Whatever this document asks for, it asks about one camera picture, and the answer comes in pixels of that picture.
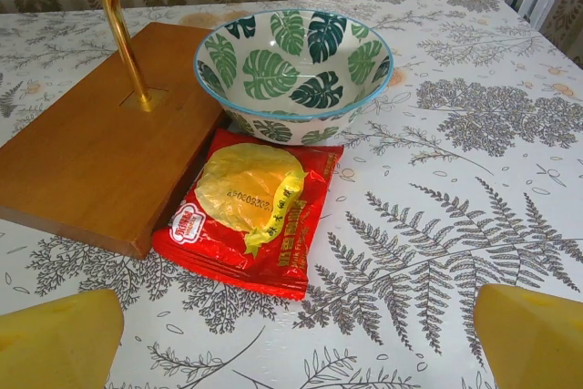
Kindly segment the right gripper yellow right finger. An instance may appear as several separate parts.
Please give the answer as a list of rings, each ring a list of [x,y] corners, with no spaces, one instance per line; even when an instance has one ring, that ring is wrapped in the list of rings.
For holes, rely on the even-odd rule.
[[[582,386],[582,303],[515,286],[480,288],[474,324],[500,388]]]

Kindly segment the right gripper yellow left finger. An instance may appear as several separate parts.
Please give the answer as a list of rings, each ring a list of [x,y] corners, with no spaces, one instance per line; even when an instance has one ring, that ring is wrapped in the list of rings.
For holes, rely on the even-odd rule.
[[[1,316],[3,388],[102,388],[124,331],[115,292],[81,292]]]

